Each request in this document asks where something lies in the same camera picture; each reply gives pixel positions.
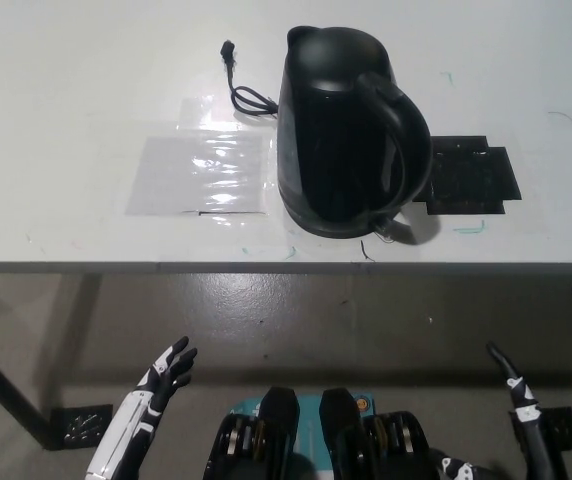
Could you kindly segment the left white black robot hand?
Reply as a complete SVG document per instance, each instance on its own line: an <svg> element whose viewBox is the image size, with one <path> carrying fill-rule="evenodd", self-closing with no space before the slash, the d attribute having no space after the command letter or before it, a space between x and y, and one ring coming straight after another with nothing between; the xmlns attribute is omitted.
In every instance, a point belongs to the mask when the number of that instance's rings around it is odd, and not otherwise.
<svg viewBox="0 0 572 480"><path fill-rule="evenodd" d="M123 399L85 473L87 479L137 479L164 411L191 381L197 355L184 336L169 346Z"/></svg>

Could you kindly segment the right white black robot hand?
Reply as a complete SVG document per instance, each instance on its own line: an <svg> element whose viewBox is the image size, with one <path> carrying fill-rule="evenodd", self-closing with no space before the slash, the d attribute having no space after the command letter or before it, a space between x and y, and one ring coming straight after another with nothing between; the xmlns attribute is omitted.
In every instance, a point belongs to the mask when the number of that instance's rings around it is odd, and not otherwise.
<svg viewBox="0 0 572 480"><path fill-rule="evenodd" d="M527 467L527 479L568 479L560 449L556 446L544 410L540 407L524 376L493 343L487 351L499 366L510 393L511 421ZM431 449L433 466L448 479L499 479L489 468L473 465L440 450Z"/></svg>

